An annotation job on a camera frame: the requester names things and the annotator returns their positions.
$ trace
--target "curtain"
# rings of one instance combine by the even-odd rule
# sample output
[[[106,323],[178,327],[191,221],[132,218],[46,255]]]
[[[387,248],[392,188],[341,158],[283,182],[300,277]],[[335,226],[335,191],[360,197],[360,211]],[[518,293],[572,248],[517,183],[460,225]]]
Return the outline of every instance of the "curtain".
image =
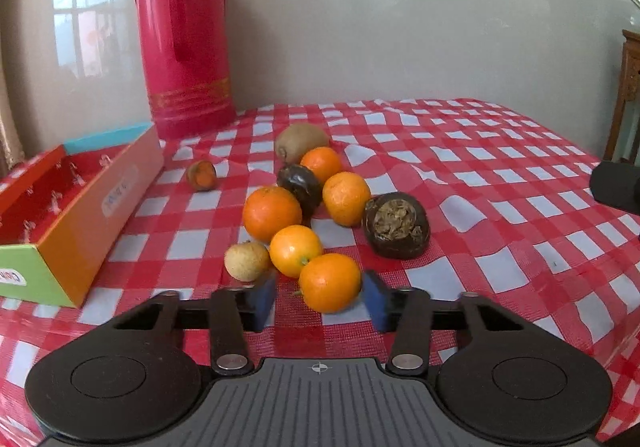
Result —
[[[2,67],[2,52],[0,50],[0,176],[6,175],[13,166],[24,160],[24,151],[15,129],[14,117],[9,104],[9,94],[6,90],[6,79]]]

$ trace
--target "wooden furniture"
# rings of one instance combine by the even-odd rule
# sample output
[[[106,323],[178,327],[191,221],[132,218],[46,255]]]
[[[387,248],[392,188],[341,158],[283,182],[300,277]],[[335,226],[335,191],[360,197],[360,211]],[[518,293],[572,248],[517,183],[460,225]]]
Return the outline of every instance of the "wooden furniture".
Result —
[[[622,34],[626,41],[622,46],[622,68],[620,69],[620,83],[618,85],[618,99],[613,111],[613,121],[609,132],[609,140],[604,151],[603,160],[611,160],[616,150],[616,144],[620,138],[620,127],[625,113],[625,105],[629,101],[636,99],[638,93],[638,81],[640,80],[640,34],[623,30]],[[636,161],[638,149],[640,148],[640,131],[636,130],[631,153],[628,159],[621,159],[621,162]]]

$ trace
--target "gray ridged plate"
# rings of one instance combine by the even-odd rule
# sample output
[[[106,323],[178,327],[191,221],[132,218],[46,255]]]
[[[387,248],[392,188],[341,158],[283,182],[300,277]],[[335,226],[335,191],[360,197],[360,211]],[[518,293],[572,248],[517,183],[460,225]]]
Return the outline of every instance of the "gray ridged plate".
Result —
[[[489,447],[452,422],[427,388],[393,379],[373,359],[267,359],[220,380],[201,406],[140,447]],[[582,440],[573,447],[595,447]],[[66,447],[47,439],[43,447]]]

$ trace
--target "green box side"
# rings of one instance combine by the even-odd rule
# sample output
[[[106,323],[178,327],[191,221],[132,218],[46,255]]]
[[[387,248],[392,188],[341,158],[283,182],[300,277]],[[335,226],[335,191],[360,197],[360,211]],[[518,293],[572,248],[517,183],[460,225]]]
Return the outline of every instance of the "green box side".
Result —
[[[52,306],[74,306],[35,245],[0,247],[0,268],[17,271],[26,281],[26,286],[0,283],[0,295]]]

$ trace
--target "glossy wall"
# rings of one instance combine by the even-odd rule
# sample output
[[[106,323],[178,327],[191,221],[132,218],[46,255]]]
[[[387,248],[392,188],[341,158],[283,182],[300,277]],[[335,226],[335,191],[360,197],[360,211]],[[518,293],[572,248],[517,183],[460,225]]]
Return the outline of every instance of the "glossy wall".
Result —
[[[133,0],[2,0],[2,58],[30,153],[148,119]],[[476,97],[593,153],[635,0],[227,0],[236,106]]]

